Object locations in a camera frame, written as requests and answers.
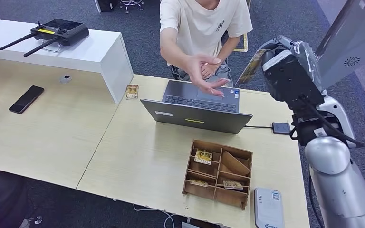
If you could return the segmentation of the person's right hand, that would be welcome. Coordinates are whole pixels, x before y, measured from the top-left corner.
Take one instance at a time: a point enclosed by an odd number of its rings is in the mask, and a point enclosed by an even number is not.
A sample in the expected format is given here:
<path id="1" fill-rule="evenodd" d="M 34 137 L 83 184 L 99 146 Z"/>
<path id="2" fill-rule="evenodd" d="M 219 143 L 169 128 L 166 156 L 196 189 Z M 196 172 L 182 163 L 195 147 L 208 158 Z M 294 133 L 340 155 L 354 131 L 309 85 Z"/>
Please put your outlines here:
<path id="1" fill-rule="evenodd" d="M 216 57 L 206 56 L 206 55 L 194 55 L 188 56 L 187 69 L 185 70 L 191 79 L 191 82 L 195 84 L 202 92 L 224 97 L 224 93 L 217 90 L 217 88 L 227 84 L 229 79 L 218 79 L 213 82 L 206 82 L 202 77 L 202 67 L 208 65 L 217 65 L 221 60 Z"/>

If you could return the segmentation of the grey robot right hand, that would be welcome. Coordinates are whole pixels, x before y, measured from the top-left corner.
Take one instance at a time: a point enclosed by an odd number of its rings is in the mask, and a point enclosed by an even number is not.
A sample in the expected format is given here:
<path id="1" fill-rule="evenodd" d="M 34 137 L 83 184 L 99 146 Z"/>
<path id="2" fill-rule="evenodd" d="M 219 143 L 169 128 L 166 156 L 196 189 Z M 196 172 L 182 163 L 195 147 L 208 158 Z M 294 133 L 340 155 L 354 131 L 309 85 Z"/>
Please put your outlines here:
<path id="1" fill-rule="evenodd" d="M 266 50 L 261 69 L 275 100 L 286 102 L 293 112 L 324 103 L 317 60 L 307 42 L 279 35 L 260 48 Z"/>

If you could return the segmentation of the person's left hand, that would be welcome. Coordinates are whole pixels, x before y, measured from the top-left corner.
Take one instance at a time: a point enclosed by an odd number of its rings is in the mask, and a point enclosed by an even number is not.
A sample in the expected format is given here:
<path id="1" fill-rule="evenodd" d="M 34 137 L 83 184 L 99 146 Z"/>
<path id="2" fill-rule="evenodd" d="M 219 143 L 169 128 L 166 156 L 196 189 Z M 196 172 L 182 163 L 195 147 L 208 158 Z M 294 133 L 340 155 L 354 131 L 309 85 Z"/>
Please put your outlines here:
<path id="1" fill-rule="evenodd" d="M 211 77 L 216 76 L 216 73 L 220 67 L 221 63 L 218 64 L 209 64 L 205 63 L 201 66 L 201 76 L 202 79 L 210 79 Z"/>

